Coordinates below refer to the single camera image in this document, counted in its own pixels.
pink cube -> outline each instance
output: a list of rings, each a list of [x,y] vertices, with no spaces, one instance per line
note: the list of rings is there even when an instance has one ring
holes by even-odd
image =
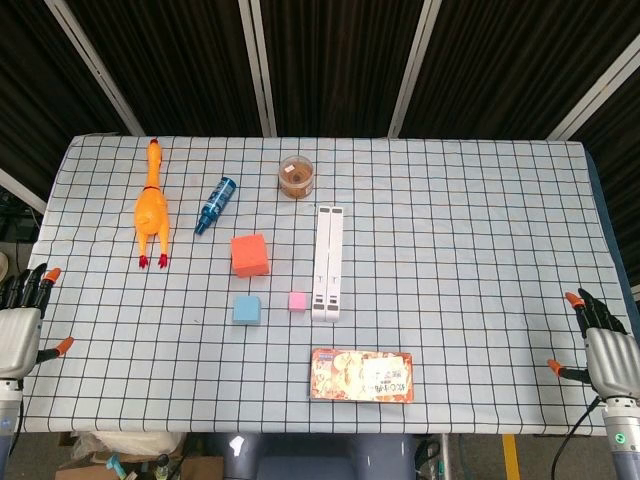
[[[289,310],[304,312],[307,309],[307,294],[303,292],[289,292]]]

robot finger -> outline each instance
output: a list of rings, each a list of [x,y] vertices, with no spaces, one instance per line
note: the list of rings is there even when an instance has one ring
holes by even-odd
[[[567,380],[575,380],[586,385],[591,385],[591,377],[587,370],[579,368],[567,368],[557,360],[550,358],[547,365],[556,374],[557,377],[566,378]]]
[[[578,319],[578,325],[580,326],[580,333],[582,333],[582,338],[587,338],[587,328],[589,328],[590,325],[587,324],[587,320],[584,315],[584,300],[582,300],[575,293],[571,292],[565,293],[564,296],[576,311],[576,318]]]
[[[49,303],[49,297],[51,297],[51,289],[58,281],[60,273],[61,270],[59,268],[54,268],[47,273],[40,282],[40,287],[38,288],[37,295],[33,301],[34,306],[40,309],[40,318],[44,318],[44,313],[47,309],[47,304]]]
[[[67,353],[67,350],[71,348],[73,342],[73,337],[67,337],[62,342],[60,342],[57,347],[48,348],[46,350],[38,350],[38,355],[36,356],[36,365],[38,363],[46,362],[47,360],[58,358],[60,355],[64,355],[65,353]]]
[[[41,263],[33,269],[31,275],[27,279],[27,283],[24,286],[24,292],[22,293],[21,307],[33,307],[35,306],[35,296],[40,284],[40,278],[47,270],[47,264]]]
[[[578,289],[578,292],[580,292],[580,295],[585,301],[586,315],[590,319],[595,319],[600,328],[620,332],[625,335],[627,334],[624,325],[622,325],[620,320],[611,314],[609,307],[607,307],[604,302],[594,298],[589,292],[581,288]]]
[[[24,282],[27,280],[27,277],[30,273],[31,270],[27,268],[23,270],[19,276],[13,279],[13,282],[11,282],[11,287],[9,288],[9,295],[7,296],[5,308],[16,308],[19,305],[20,298],[22,298],[22,289],[24,287]]]
[[[7,303],[7,298],[9,297],[9,289],[11,288],[11,284],[13,283],[13,275],[7,277],[2,285],[0,285],[0,310],[4,309],[4,306]]]

light blue block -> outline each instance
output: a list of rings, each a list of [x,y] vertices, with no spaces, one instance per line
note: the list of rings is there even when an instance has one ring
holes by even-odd
[[[260,325],[260,299],[253,296],[236,297],[233,301],[233,323]]]

blue table edge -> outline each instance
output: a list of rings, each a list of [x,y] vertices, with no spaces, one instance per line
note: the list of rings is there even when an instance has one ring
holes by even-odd
[[[613,259],[613,263],[616,267],[616,273],[618,274],[618,281],[622,289],[622,297],[627,307],[627,315],[629,315],[629,323],[631,323],[631,330],[633,336],[636,338],[636,342],[640,339],[640,314],[638,313],[638,307],[633,300],[633,293],[631,292],[631,285],[629,279],[624,270],[624,264],[622,263],[622,256],[620,255],[620,249],[618,248],[618,242],[616,241],[615,234],[613,233],[613,226],[611,225],[611,218],[609,217],[609,210],[607,210],[607,203],[604,199],[604,192],[602,191],[602,185],[600,184],[600,177],[598,176],[598,169],[593,161],[593,157],[589,151],[584,149],[587,157],[587,168],[589,169],[589,177],[591,179],[591,188],[593,190],[593,197],[596,202],[596,208],[598,210],[598,216],[600,217],[600,223],[604,232],[604,238],[609,247],[609,252]]]

orange fingertip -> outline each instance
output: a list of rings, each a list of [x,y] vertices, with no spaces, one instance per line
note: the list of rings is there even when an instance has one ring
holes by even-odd
[[[59,268],[54,268],[49,273],[47,273],[42,280],[49,280],[50,282],[56,283],[61,273],[62,270],[60,270]]]
[[[564,294],[564,298],[566,298],[573,308],[584,307],[584,300],[582,300],[575,293],[567,292]]]
[[[560,370],[564,368],[564,366],[561,363],[557,362],[552,358],[547,360],[547,365],[549,365],[549,368],[553,370],[553,373],[555,373],[557,377],[560,376]]]
[[[71,345],[73,345],[73,340],[73,337],[67,337],[60,342],[60,344],[56,347],[56,350],[58,350],[60,355],[64,355],[65,353],[67,353],[67,350],[69,350],[71,348]]]

